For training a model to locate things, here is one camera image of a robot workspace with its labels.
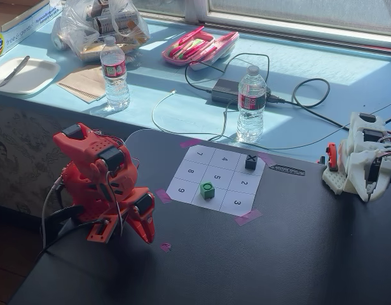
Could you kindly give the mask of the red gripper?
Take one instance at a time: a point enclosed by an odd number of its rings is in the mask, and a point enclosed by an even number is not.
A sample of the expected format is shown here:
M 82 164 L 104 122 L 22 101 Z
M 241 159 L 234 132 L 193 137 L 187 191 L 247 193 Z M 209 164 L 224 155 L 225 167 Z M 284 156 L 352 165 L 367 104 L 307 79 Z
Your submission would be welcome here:
M 148 187 L 135 187 L 127 198 L 128 223 L 148 244 L 154 241 L 154 196 Z

